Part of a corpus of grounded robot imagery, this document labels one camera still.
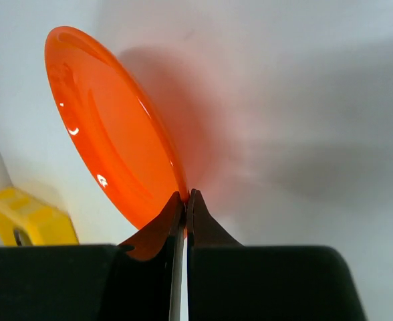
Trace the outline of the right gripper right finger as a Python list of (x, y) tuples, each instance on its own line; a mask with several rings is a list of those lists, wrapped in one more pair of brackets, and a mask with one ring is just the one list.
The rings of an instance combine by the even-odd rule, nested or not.
[(190, 320), (365, 320), (351, 271), (322, 245), (244, 246), (199, 190), (186, 212)]

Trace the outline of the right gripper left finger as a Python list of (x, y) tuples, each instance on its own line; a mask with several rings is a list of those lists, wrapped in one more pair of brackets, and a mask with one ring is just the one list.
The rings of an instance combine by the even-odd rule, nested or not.
[(118, 245), (0, 247), (0, 320), (168, 320), (184, 204)]

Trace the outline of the orange plate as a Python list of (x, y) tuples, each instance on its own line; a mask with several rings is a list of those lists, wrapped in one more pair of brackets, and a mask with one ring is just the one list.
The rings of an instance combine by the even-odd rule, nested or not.
[(56, 27), (45, 67), (64, 126), (97, 184), (136, 228), (178, 193), (189, 198), (176, 147), (154, 106), (117, 57), (83, 31)]

